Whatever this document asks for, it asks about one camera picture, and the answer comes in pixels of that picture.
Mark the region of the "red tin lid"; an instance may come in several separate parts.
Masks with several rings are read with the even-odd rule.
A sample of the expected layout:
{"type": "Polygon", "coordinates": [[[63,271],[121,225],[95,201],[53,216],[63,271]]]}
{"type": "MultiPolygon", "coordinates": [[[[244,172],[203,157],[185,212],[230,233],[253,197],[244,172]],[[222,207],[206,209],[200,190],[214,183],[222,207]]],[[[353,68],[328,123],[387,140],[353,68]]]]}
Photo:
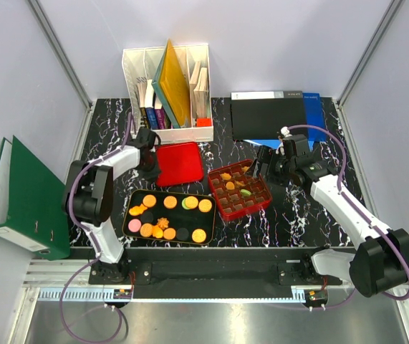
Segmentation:
{"type": "Polygon", "coordinates": [[[156,156],[161,170],[155,182],[159,187],[193,183],[204,177],[202,157],[196,142],[162,145],[156,156]]]}

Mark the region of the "red tin box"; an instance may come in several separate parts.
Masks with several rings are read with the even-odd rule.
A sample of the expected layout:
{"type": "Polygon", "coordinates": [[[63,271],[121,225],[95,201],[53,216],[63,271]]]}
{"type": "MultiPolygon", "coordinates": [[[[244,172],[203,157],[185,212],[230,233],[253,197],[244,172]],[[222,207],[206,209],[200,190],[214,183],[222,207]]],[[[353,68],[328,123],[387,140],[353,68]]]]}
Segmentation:
{"type": "Polygon", "coordinates": [[[246,159],[208,173],[208,185],[224,221],[252,215],[271,204],[272,196],[263,178],[246,175],[252,162],[246,159]]]}

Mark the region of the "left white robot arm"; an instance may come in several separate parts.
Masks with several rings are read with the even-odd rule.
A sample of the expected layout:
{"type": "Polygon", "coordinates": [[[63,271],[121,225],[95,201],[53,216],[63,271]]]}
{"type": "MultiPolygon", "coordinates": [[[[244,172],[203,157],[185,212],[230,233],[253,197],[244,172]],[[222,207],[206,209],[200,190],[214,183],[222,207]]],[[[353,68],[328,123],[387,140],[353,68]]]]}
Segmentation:
{"type": "Polygon", "coordinates": [[[62,210],[86,233],[96,259],[105,263],[105,276],[115,284],[129,277],[129,266],[121,261],[123,246],[112,225],[114,181],[134,170],[146,181],[156,181],[160,167],[155,147],[160,136],[141,128],[134,139],[125,139],[113,151],[91,161],[73,161],[67,176],[62,210]]]}

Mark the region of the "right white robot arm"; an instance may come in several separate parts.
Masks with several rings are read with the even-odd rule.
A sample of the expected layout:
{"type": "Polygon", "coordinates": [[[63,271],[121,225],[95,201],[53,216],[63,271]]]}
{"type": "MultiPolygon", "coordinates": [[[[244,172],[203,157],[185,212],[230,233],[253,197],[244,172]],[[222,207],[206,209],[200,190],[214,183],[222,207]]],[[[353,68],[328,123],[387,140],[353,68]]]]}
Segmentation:
{"type": "Polygon", "coordinates": [[[301,278],[316,284],[324,276],[351,282],[365,297],[403,284],[409,298],[409,233],[391,229],[358,201],[342,182],[342,175],[309,149],[304,135],[282,135],[277,149],[262,145],[246,175],[279,185],[293,183],[321,204],[350,238],[353,254],[318,249],[303,259],[301,278]]]}

